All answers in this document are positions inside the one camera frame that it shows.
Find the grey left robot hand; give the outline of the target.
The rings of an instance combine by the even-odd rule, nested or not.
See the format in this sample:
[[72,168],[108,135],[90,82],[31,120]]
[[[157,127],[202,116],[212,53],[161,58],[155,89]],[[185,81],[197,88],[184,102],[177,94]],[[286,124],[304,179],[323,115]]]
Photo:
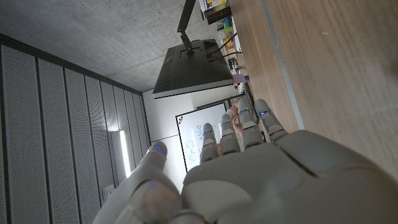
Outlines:
[[264,100],[239,100],[243,142],[221,119],[203,130],[199,165],[181,189],[153,143],[95,223],[396,223],[397,181],[369,159],[306,130],[288,133]]

